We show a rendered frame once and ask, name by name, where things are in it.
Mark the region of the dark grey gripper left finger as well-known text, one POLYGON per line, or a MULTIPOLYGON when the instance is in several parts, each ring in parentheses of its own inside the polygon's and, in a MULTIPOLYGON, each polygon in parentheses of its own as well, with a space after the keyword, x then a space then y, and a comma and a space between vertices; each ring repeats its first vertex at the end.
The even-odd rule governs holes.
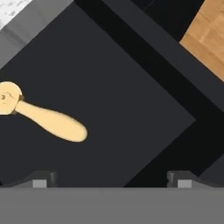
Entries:
POLYGON ((51 188, 56 186, 56 171, 34 171, 25 178, 2 185, 2 188, 51 188))

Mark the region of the tan wooden pizza cutter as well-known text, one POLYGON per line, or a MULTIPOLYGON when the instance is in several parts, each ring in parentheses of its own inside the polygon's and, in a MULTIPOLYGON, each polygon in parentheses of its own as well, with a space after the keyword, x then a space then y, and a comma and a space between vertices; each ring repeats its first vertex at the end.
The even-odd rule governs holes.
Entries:
POLYGON ((83 142, 87 128, 60 112, 32 105, 24 100, 20 87, 11 81, 0 82, 0 116, 19 113, 33 120, 44 130, 70 142, 83 142))

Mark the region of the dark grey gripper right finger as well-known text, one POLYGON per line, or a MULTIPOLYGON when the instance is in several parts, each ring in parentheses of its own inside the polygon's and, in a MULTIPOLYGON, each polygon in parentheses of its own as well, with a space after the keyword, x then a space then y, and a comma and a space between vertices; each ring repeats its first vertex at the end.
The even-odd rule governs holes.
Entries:
POLYGON ((221 188, 221 185, 202 180, 190 171, 168 171, 167 180, 170 188, 221 188))

